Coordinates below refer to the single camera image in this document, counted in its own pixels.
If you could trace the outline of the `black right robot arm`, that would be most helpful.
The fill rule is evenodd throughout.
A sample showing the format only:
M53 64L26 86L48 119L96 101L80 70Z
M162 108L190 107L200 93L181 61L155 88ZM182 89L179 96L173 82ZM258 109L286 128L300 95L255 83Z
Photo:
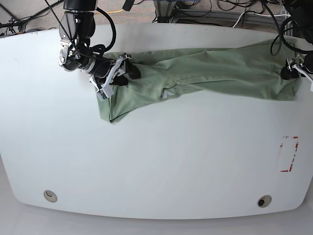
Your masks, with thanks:
M105 57L116 42L116 27L112 18L98 6L96 0L66 0L64 15L59 22L61 51L59 64L67 71L81 70L91 76L96 88L105 84L126 86L129 80L141 78L140 70L130 62L131 55L121 54L116 59ZM112 40L108 46L90 45L95 33L94 12L102 14L110 23Z

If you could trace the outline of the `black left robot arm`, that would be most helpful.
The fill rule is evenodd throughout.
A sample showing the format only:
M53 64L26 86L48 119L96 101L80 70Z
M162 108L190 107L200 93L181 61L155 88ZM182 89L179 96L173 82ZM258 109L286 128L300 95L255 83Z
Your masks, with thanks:
M273 56L278 55L282 46L286 46L298 56L298 62L295 59L287 59L285 66L281 70L281 77L285 80L298 78L300 76L307 78L310 82L313 81L313 51L304 50L292 46L287 42L285 33L289 31L288 25L291 24L299 30L304 39L313 43L313 2L311 0L281 0L282 6L286 9L288 17L281 24L278 23L275 15L267 6L266 1L262 0L261 4L269 12L277 28L278 36L273 40L273 43L278 41L278 49L273 52L274 44L270 46L270 53Z

